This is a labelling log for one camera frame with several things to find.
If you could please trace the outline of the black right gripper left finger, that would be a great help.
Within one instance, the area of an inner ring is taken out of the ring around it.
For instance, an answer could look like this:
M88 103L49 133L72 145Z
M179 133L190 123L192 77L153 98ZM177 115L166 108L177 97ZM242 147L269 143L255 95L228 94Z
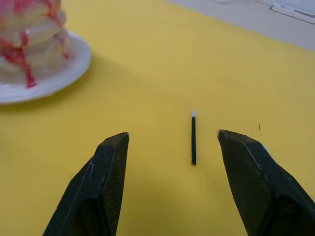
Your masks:
M114 236L123 201L129 133L105 139L69 182L46 236Z

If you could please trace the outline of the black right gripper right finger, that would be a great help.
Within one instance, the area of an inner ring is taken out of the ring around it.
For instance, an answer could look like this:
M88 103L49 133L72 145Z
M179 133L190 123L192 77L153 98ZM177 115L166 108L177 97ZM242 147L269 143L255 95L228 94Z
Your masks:
M315 203L298 181L246 135L218 131L234 202L250 236L313 236Z

